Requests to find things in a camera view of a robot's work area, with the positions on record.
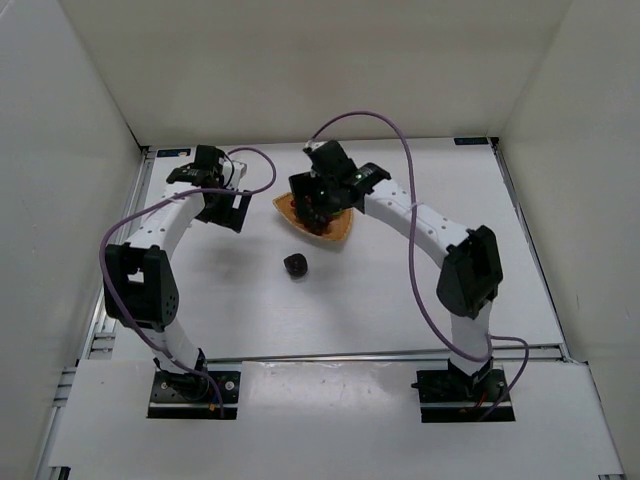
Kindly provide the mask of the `red fake grape bunch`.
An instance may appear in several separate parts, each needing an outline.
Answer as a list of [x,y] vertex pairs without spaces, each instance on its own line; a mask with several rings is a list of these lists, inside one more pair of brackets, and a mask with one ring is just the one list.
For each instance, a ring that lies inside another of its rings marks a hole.
[[341,214],[341,211],[329,210],[326,205],[311,196],[294,197],[290,206],[295,219],[306,231],[314,235],[327,233],[330,224]]

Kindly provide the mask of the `dark purple fake fruit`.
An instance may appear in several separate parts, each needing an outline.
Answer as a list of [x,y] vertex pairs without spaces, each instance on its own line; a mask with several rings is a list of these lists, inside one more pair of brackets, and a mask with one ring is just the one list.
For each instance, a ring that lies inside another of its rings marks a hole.
[[294,253],[283,260],[285,270],[291,278],[299,279],[308,272],[308,261],[302,253]]

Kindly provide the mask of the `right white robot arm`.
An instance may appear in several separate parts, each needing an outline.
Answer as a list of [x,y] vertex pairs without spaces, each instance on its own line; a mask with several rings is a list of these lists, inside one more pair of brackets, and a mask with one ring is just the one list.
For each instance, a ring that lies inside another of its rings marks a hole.
[[451,315],[451,336],[439,334],[450,350],[449,372],[473,388],[492,368],[489,316],[503,280],[495,233],[482,225],[469,229],[411,199],[410,192],[374,163],[346,174],[314,170],[289,177],[295,215],[313,233],[330,218],[355,208],[406,237],[410,283],[418,292],[415,250],[440,269],[436,296]]

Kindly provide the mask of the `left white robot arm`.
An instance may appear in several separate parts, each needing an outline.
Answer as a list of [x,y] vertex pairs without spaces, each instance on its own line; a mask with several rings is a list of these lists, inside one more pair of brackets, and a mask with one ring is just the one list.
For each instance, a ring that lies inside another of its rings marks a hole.
[[241,191],[245,164],[174,169],[159,201],[112,227],[100,244],[107,315],[133,330],[154,353],[159,370],[197,382],[205,357],[177,314],[180,295],[171,258],[195,221],[240,232],[252,194]]

